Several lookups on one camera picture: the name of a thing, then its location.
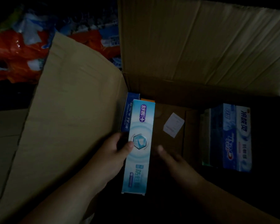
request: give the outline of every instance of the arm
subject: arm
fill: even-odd
[[[173,158],[161,145],[158,154],[172,177],[191,194],[211,217],[220,223],[280,223],[279,219],[251,206],[216,185],[206,181],[180,155]]]
[[[133,142],[128,142],[117,151],[120,136],[116,133],[108,138],[84,168],[49,195],[20,224],[79,223],[92,198],[118,174],[133,149]]]

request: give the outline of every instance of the hand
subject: hand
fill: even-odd
[[[158,154],[166,163],[171,176],[180,184],[183,188],[193,188],[204,180],[180,155],[175,155],[174,158],[169,155],[159,145],[157,148]]]
[[[87,164],[89,170],[93,170],[94,180],[98,187],[97,192],[100,192],[118,174],[125,158],[134,147],[133,142],[128,142],[118,151],[117,142],[121,135],[121,133],[116,133],[105,140]]]

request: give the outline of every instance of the hexagon logo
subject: hexagon logo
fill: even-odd
[[[133,138],[134,146],[138,149],[142,149],[146,146],[146,137],[142,134],[138,134]]]

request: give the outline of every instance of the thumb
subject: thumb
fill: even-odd
[[[171,155],[168,154],[168,152],[164,150],[163,146],[159,145],[157,151],[162,160],[164,160],[169,168],[172,168],[176,165],[176,161],[172,158]]]
[[[124,160],[125,158],[127,158],[127,155],[130,154],[130,152],[133,150],[133,147],[134,147],[134,142],[126,143],[124,147],[117,152],[118,156],[120,156],[122,160]]]

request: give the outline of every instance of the crest toothpaste box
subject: crest toothpaste box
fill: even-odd
[[[200,133],[202,163],[250,172],[252,168],[250,108],[222,104],[205,111]]]
[[[125,100],[124,111],[121,120],[120,132],[129,132],[130,124],[131,124],[131,113],[132,113],[132,104],[133,100],[139,100],[140,94],[139,93],[127,93],[127,98]]]
[[[154,113],[154,102],[133,101],[129,141],[134,148],[125,162],[122,193],[146,193]]]

